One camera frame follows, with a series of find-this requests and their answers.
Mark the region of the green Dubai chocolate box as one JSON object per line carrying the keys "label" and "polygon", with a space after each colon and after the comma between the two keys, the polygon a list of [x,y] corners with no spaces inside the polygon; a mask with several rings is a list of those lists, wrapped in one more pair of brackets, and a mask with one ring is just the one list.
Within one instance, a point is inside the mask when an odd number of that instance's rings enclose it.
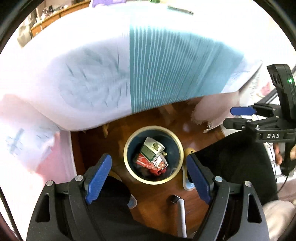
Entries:
{"label": "green Dubai chocolate box", "polygon": [[162,153],[165,146],[153,138],[147,137],[143,146],[140,149],[140,153],[149,161],[153,162]]}

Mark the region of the teal white patterned tablecloth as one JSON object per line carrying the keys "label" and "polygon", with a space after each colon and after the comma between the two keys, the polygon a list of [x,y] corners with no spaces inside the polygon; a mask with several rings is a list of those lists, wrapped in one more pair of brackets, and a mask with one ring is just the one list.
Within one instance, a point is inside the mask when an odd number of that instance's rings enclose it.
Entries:
{"label": "teal white patterned tablecloth", "polygon": [[70,13],[17,46],[38,1],[1,1],[1,161],[36,169],[60,130],[239,90],[295,66],[271,11],[295,1],[129,1]]}

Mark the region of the pink fringed cloth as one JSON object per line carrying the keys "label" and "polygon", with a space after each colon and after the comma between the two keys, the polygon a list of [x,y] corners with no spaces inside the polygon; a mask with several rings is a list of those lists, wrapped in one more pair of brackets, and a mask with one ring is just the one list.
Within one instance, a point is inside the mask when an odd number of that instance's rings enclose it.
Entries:
{"label": "pink fringed cloth", "polygon": [[204,133],[220,126],[230,116],[230,109],[240,104],[239,91],[196,97],[188,104],[195,105],[191,121],[197,125],[207,124]]}

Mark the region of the grey metal chair leg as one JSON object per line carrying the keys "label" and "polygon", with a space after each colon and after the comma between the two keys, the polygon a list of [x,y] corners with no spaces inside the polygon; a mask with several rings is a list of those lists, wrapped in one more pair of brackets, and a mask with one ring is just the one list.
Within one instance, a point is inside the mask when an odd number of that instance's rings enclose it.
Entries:
{"label": "grey metal chair leg", "polygon": [[171,195],[169,200],[177,206],[177,235],[178,237],[187,238],[185,201],[177,195]]}

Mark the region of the light blue slipper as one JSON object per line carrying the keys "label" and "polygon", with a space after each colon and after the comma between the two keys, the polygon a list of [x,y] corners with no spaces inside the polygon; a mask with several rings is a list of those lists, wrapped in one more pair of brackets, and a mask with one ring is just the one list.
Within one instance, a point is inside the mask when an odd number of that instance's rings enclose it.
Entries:
{"label": "light blue slipper", "polygon": [[186,191],[193,191],[195,189],[195,185],[189,180],[186,162],[183,162],[183,165],[182,165],[182,175],[183,175],[182,177],[183,188]]}

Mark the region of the wooden desk with drawers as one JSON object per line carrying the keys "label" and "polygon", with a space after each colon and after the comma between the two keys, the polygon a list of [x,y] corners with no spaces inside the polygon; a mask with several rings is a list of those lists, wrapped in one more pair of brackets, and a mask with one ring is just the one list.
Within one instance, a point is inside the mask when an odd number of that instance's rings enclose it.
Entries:
{"label": "wooden desk with drawers", "polygon": [[43,31],[46,27],[51,25],[56,20],[62,18],[63,16],[69,15],[70,13],[74,13],[80,9],[87,8],[90,4],[90,1],[81,1],[79,3],[73,4],[71,6],[63,6],[62,9],[55,11],[52,14],[46,13],[43,17],[37,21],[30,30],[31,38],[35,37],[38,33]]}

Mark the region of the purple plastic bag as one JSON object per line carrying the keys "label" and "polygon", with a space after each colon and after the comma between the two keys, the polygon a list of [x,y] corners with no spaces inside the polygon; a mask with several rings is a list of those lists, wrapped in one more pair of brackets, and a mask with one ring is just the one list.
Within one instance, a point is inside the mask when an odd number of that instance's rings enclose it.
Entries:
{"label": "purple plastic bag", "polygon": [[126,3],[126,0],[91,0],[90,6],[95,8],[98,5],[109,6],[121,3]]}

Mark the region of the round dark trash bin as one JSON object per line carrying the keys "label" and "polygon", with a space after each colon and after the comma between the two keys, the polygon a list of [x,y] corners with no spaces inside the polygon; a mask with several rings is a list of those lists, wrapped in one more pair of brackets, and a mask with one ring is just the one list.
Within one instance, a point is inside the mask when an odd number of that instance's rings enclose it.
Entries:
{"label": "round dark trash bin", "polygon": [[123,160],[133,178],[144,184],[160,185],[171,181],[182,169],[184,150],[172,131],[146,126],[128,138]]}

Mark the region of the red snack wrapper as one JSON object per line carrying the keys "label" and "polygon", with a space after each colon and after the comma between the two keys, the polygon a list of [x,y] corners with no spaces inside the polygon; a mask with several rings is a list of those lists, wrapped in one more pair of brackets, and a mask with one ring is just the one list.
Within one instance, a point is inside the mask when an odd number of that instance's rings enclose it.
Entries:
{"label": "red snack wrapper", "polygon": [[160,176],[166,173],[167,167],[169,166],[163,155],[158,156],[155,161],[150,162],[144,155],[138,154],[134,158],[133,164],[143,176]]}

